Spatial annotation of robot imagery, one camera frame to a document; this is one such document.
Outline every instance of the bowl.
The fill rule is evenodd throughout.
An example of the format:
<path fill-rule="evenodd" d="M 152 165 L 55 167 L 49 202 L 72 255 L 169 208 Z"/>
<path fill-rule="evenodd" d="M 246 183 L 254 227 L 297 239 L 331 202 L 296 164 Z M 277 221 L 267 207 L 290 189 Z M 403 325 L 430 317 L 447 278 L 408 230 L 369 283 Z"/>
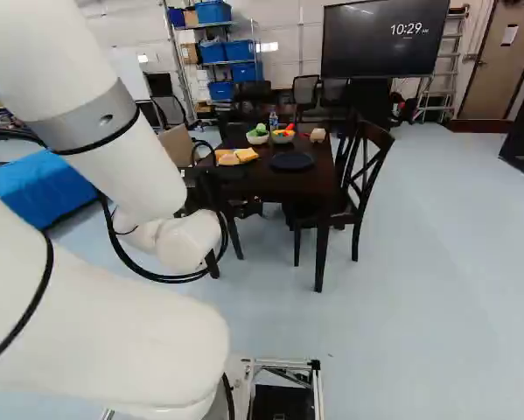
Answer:
<path fill-rule="evenodd" d="M 269 133 L 265 136 L 249 136 L 247 134 L 246 139 L 248 140 L 248 143 L 253 144 L 254 146 L 264 144 L 267 143 L 269 140 Z"/>
<path fill-rule="evenodd" d="M 288 136 L 279 136 L 282 133 L 288 133 Z M 293 138 L 295 138 L 295 131 L 293 130 L 285 130 L 285 129 L 276 129 L 274 131 L 271 131 L 271 139 L 273 140 L 273 143 L 275 144 L 288 144 L 292 143 Z"/>

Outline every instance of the wall-mounted screen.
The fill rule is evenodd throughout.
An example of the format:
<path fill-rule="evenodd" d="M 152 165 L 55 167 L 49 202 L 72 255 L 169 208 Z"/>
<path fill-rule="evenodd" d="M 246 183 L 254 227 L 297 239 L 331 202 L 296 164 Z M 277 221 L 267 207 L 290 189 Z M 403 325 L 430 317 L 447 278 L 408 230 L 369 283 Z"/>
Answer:
<path fill-rule="evenodd" d="M 371 0 L 325 6 L 322 77 L 432 74 L 449 3 Z"/>

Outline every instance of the black plate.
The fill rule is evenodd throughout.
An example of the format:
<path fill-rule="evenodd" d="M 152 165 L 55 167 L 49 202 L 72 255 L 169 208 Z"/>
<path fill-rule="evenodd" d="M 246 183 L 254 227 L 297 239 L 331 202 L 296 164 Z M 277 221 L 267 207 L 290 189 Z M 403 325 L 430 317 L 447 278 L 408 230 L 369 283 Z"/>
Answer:
<path fill-rule="evenodd" d="M 287 151 L 272 157 L 269 166 L 278 171 L 305 171 L 314 166 L 314 158 L 301 151 Z"/>

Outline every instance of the gray ring band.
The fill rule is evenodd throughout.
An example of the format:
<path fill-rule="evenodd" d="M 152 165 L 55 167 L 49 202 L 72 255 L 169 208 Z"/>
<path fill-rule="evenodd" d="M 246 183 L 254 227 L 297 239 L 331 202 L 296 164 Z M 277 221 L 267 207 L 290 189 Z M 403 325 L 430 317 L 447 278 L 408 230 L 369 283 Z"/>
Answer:
<path fill-rule="evenodd" d="M 137 106 L 123 82 L 118 79 L 106 93 L 85 105 L 55 117 L 25 123 L 45 145 L 55 151 L 68 151 L 94 144 L 125 127 Z"/>

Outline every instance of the water bottle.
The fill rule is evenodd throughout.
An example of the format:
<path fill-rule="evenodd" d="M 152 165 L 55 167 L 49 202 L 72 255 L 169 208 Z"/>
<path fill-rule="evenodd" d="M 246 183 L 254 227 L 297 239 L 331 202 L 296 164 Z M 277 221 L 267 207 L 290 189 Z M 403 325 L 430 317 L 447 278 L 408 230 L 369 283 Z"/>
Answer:
<path fill-rule="evenodd" d="M 275 107 L 271 109 L 271 113 L 269 114 L 269 129 L 271 131 L 279 129 L 279 115 L 277 115 Z"/>

